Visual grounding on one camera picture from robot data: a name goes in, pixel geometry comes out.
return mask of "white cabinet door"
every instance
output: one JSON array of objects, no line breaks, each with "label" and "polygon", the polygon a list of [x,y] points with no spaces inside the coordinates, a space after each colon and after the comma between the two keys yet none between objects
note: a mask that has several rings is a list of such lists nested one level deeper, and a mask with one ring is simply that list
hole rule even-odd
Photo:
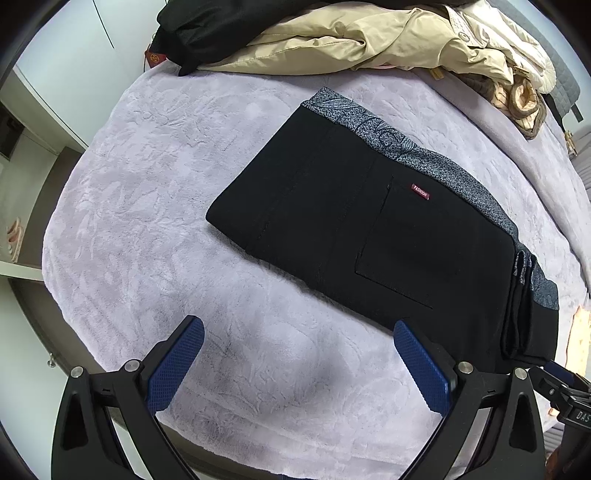
[{"label": "white cabinet door", "polygon": [[95,0],[95,4],[131,85],[144,72],[144,52],[158,29],[156,16],[166,2]]},{"label": "white cabinet door", "polygon": [[17,66],[49,110],[87,145],[131,84],[92,0],[70,0]]}]

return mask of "gray patterned fabric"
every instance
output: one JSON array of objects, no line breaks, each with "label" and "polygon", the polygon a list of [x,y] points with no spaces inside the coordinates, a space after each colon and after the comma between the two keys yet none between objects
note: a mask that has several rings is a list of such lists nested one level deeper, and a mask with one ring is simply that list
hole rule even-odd
[{"label": "gray patterned fabric", "polygon": [[552,60],[556,69],[556,87],[550,95],[556,103],[561,117],[564,117],[579,99],[581,88],[566,63],[542,33],[533,26],[528,18],[513,6],[508,0],[488,0],[493,6],[501,10],[507,17],[521,26],[527,33],[540,42]]},{"label": "gray patterned fabric", "polygon": [[[327,87],[320,89],[310,100],[302,102],[302,106],[331,122],[348,128],[383,156],[445,185],[491,223],[510,235],[515,244],[516,253],[523,254],[524,265],[532,266],[532,254],[519,241],[517,226],[482,183],[457,163],[439,153],[419,147],[374,113]],[[521,274],[523,275],[524,272],[525,268],[522,268]],[[524,284],[525,278],[521,276],[519,282]],[[554,282],[544,277],[537,263],[532,273],[530,288],[536,303],[548,309],[558,310],[558,288]]]}]

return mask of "white wall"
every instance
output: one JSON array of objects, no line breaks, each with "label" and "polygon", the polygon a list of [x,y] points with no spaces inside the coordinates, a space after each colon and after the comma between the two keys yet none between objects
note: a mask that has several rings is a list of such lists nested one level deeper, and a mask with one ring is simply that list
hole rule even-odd
[{"label": "white wall", "polygon": [[143,72],[144,51],[164,5],[164,0],[70,0],[18,59],[15,71],[23,83],[83,147]]},{"label": "white wall", "polygon": [[546,37],[552,44],[556,52],[562,57],[564,62],[573,73],[574,78],[581,87],[581,96],[577,101],[577,106],[583,115],[583,122],[578,123],[572,112],[569,112],[564,117],[564,127],[566,130],[576,132],[584,125],[591,125],[591,76],[585,69],[583,63],[578,55],[570,46],[564,35],[558,28],[534,7],[529,0],[509,0],[511,3],[521,11],[530,21],[537,27],[537,29]]},{"label": "white wall", "polygon": [[25,130],[10,162],[0,173],[0,232],[16,217],[26,227],[39,192],[57,156],[37,143]]},{"label": "white wall", "polygon": [[[39,480],[51,480],[53,430],[67,381],[59,367],[47,366],[48,360],[8,281],[0,277],[0,420]],[[117,424],[115,430],[135,473],[151,480],[129,434]]]}]

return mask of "red tag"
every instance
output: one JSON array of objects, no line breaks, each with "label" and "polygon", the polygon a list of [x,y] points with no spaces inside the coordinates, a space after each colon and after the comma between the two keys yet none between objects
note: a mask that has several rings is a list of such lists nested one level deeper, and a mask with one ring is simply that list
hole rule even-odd
[{"label": "red tag", "polygon": [[417,192],[421,197],[423,197],[425,200],[428,200],[429,197],[431,195],[429,195],[427,192],[425,192],[425,190],[423,190],[421,187],[417,187],[414,183],[411,186],[411,188],[413,189],[413,191]]}]

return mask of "lavender blanket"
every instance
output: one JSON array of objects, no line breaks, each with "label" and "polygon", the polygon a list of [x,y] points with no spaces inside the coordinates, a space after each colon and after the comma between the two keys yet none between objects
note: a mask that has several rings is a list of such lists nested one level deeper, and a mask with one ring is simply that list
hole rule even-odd
[{"label": "lavender blanket", "polygon": [[[103,367],[117,369],[198,315],[204,347],[158,414],[163,423],[219,455],[296,478],[397,478],[440,416],[391,334],[248,257],[205,213],[298,105],[327,86],[493,194],[558,285],[564,363],[572,315],[587,295],[582,182],[551,116],[528,143],[452,80],[396,70],[177,77],[169,62],[146,72],[80,159],[47,229],[43,274],[64,318]],[[547,410],[540,401],[549,427]],[[456,466],[466,462],[462,455]]]}]

